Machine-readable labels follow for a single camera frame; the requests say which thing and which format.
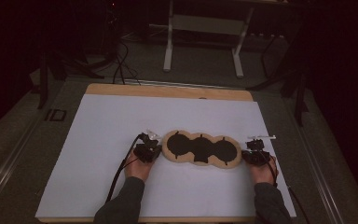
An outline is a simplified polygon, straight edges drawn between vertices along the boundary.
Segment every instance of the human hand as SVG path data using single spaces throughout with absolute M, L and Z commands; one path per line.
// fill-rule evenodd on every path
M 127 158 L 126 164 L 128 164 L 124 171 L 126 177 L 134 176 L 146 182 L 154 162 L 140 161 L 135 154 L 133 154 L 132 150 L 130 156 Z
M 272 170 L 275 174 L 275 176 L 278 176 L 278 169 L 277 169 L 277 165 L 276 165 L 276 160 L 277 158 L 274 156 L 271 156 L 272 160 L 269 160 L 269 164 L 272 167 Z M 256 165 L 252 165 L 247 163 L 250 170 L 251 170 L 251 176 L 252 179 L 254 181 L 254 184 L 258 184 L 258 183 L 269 183 L 271 185 L 274 184 L 274 176 L 272 175 L 271 170 L 269 169 L 269 165 L 268 164 L 264 164 L 262 166 L 256 166 Z

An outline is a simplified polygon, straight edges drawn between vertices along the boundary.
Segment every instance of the black cable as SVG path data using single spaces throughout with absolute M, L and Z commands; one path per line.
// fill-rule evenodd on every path
M 125 165 L 123 166 L 123 168 L 126 168 L 128 165 L 130 165 L 131 163 L 133 163 L 133 162 L 135 162 L 135 161 L 138 161 L 138 160 L 139 160 L 139 158 L 136 158 L 135 160 L 130 161 L 129 163 L 125 164 Z
M 267 160 L 267 158 L 263 155 L 263 153 L 261 153 L 261 150 L 257 150 L 258 151 L 258 153 L 261 155 L 261 157 L 263 157 L 263 159 L 264 159 L 264 161 L 266 162 L 266 164 L 268 165 L 268 168 L 269 168 L 269 170 L 271 171 L 271 173 L 272 173 L 272 177 L 274 178 L 274 184 L 273 184 L 273 186 L 276 188 L 276 187 L 278 187 L 278 183 L 277 183 L 277 177 L 278 177 L 278 172 L 274 172 L 274 169 L 272 169 L 272 166 L 271 166 L 271 164 L 269 164 L 269 160 Z
M 307 214 L 305 213 L 305 210 L 304 210 L 302 204 L 300 203 L 300 200 L 295 195 L 295 192 L 292 190 L 292 188 L 290 186 L 287 186 L 287 188 L 289 189 L 289 192 L 293 195 L 293 197 L 296 199 L 298 207 L 300 207 L 300 210 L 301 210 L 302 214 L 304 215 L 305 220 L 307 221 L 308 224 L 310 224 L 310 220 L 308 219 Z
M 116 71 L 113 75 L 113 84 L 115 84 L 115 80 L 116 80 L 116 75 L 117 75 L 117 72 L 120 71 L 120 75 L 121 75 L 121 78 L 122 78 L 122 81 L 123 81 L 123 84 L 125 85 L 125 81 L 124 81 L 124 77 L 123 77 L 123 74 L 122 74 L 122 64 L 124 63 L 124 61 L 126 60 L 127 58 L 127 55 L 129 54 L 129 48 L 127 47 L 127 45 L 125 45 L 123 42 L 119 42 L 119 44 L 123 45 L 125 48 L 126 48 L 126 53 L 124 54 L 124 57 L 122 58 L 122 60 L 120 60 L 119 56 L 117 56 L 117 61 L 118 61 L 118 67 L 116 68 Z
M 117 169 L 117 172 L 115 174 L 115 177 L 113 178 L 113 181 L 112 181 L 112 185 L 110 186 L 110 190 L 109 190 L 109 193 L 107 195 L 107 198 L 106 198 L 106 201 L 105 203 L 109 202 L 111 199 L 112 199 L 112 194 L 113 194 L 113 190 L 115 189 L 115 186 L 116 186 L 116 183 L 117 183 L 117 180 L 118 180 L 118 177 L 120 176 L 120 173 L 121 171 L 128 165 L 126 165 L 126 161 L 127 161 L 127 158 L 130 156 L 131 154 L 131 151 L 133 149 L 133 146 L 135 146 L 135 143 L 136 141 L 138 141 L 138 139 L 141 137 L 140 134 L 138 134 L 138 136 L 136 136 L 135 140 L 133 140 L 132 142 L 132 145 L 129 149 L 129 152 L 127 153 L 126 157 L 124 158 L 124 160 L 121 162 L 120 166 L 118 166 L 118 169 Z
M 127 68 L 127 71 L 131 74 L 131 77 L 128 77 L 129 79 L 135 79 L 137 82 L 138 82 L 138 84 L 141 86 L 141 82 L 139 81 L 139 79 L 137 78 L 138 77 L 138 71 L 136 71 L 135 69 L 133 69 L 133 68 L 130 68 L 125 62 L 123 62 L 123 64 L 122 65 L 124 65 L 124 67 L 125 68 Z

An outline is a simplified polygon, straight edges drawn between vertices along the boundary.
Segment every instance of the dark background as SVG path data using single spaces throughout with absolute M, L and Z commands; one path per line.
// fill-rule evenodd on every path
M 122 18 L 138 26 L 140 33 L 147 33 L 145 24 L 137 21 L 147 18 L 166 22 L 168 1 L 154 4 L 157 1 L 150 0 L 149 5 L 146 1 L 127 1 Z M 47 27 L 46 22 L 56 22 L 49 27 L 56 34 L 52 38 L 62 48 L 76 51 L 74 55 L 84 51 L 78 46 L 88 43 L 82 37 L 81 24 L 103 22 L 103 1 L 72 3 L 0 1 L 0 118 L 32 88 L 29 74 L 39 66 L 40 37 L 42 31 L 48 30 L 42 29 Z M 298 49 L 308 56 L 308 88 L 313 91 L 358 183 L 358 1 L 327 4 L 330 6 L 327 11 L 306 22 Z M 74 8 L 83 15 L 78 18 L 89 20 L 77 20 Z M 94 32 L 96 39 L 101 38 L 100 33 Z

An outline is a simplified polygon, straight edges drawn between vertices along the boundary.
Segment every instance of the metal stand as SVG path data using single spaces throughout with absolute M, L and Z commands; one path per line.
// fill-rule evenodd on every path
M 240 51 L 246 32 L 252 18 L 254 8 L 248 9 L 245 21 L 222 20 L 205 17 L 185 16 L 173 14 L 173 0 L 170 1 L 170 15 L 168 18 L 168 43 L 165 50 L 164 72 L 171 71 L 172 64 L 172 32 L 173 29 L 197 31 L 205 33 L 238 35 L 239 41 L 235 48 L 232 49 L 232 57 L 236 75 L 238 78 L 243 78 Z

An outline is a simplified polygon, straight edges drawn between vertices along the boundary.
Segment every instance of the black device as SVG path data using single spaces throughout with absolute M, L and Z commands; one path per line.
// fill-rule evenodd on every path
M 133 140 L 132 145 L 130 146 L 130 149 L 126 157 L 124 158 L 124 160 L 121 162 L 120 166 L 117 169 L 117 172 L 115 174 L 115 177 L 113 178 L 112 185 L 110 187 L 109 193 L 105 201 L 106 203 L 109 202 L 112 198 L 112 194 L 113 191 L 115 190 L 115 186 L 121 171 L 132 162 L 130 161 L 129 163 L 126 163 L 127 158 L 130 156 L 133 146 L 135 145 L 136 141 L 138 141 L 138 139 L 141 139 L 144 143 L 137 144 L 135 149 L 133 150 L 133 153 L 135 154 L 135 156 L 137 156 L 136 160 L 140 160 L 142 162 L 153 162 L 158 157 L 159 153 L 162 150 L 162 146 L 158 145 L 158 140 L 151 140 L 149 135 L 146 133 L 138 134 L 136 138 Z
M 269 162 L 269 152 L 263 151 L 263 140 L 254 139 L 252 142 L 247 142 L 246 146 L 251 150 L 242 151 L 242 157 L 245 161 L 256 166 L 262 166 Z
M 140 134 L 143 144 L 136 144 L 133 154 L 142 162 L 153 162 L 159 156 L 162 146 L 158 145 L 158 140 L 151 140 L 149 135 Z

